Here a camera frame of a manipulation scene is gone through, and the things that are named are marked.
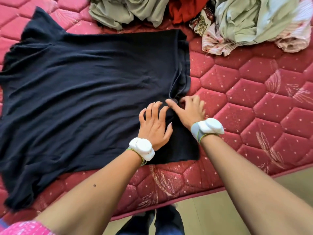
hand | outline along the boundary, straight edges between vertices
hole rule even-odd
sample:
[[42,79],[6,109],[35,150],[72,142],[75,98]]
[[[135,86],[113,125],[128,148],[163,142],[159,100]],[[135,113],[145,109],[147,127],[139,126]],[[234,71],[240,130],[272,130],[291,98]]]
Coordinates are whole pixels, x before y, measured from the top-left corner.
[[170,140],[173,133],[172,123],[167,126],[165,131],[165,116],[168,106],[164,106],[160,110],[160,115],[158,115],[159,107],[161,105],[162,102],[153,102],[139,114],[140,129],[138,138],[148,139],[151,142],[154,151],[157,151],[164,146]]
[[198,95],[185,96],[180,100],[180,102],[185,102],[185,109],[179,107],[171,99],[167,99],[165,102],[175,111],[182,124],[189,130],[194,123],[205,120],[205,110],[203,109],[205,102],[200,101]]

floor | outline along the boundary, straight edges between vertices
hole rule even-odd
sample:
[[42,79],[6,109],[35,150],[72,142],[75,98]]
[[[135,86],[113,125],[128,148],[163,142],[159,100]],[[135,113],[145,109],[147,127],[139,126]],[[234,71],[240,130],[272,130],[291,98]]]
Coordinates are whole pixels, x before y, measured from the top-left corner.
[[[313,168],[309,168],[275,180],[313,206],[312,179]],[[177,206],[186,235],[250,234],[226,191],[181,201]],[[128,219],[130,217],[110,222],[104,235],[114,235]],[[154,232],[152,225],[149,235]]]

white wrist device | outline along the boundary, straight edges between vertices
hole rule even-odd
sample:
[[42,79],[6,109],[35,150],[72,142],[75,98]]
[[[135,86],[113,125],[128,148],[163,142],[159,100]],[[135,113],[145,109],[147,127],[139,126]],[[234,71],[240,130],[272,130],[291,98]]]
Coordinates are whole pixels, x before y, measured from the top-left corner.
[[207,134],[224,134],[225,131],[217,119],[207,118],[206,120],[194,123],[191,126],[191,133],[198,143],[200,143],[202,137]]
[[129,148],[138,153],[146,161],[150,161],[154,157],[152,144],[145,138],[132,139],[129,142]]

pink sleeve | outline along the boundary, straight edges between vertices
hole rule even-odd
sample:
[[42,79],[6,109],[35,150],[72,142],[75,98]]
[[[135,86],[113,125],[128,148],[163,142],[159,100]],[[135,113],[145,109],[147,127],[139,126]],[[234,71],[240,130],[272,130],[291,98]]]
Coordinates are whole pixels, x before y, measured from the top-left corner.
[[12,224],[0,232],[0,235],[55,235],[40,222],[26,221]]

gray-green cloth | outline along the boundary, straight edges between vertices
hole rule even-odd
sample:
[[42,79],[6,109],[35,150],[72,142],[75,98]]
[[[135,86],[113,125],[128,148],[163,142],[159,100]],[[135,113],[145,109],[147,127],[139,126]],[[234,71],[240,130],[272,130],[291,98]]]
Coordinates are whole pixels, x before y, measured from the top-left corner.
[[219,33],[242,45],[279,35],[296,15],[299,0],[216,0]]
[[169,0],[91,0],[89,14],[105,26],[121,30],[134,16],[147,19],[154,27],[163,20]]

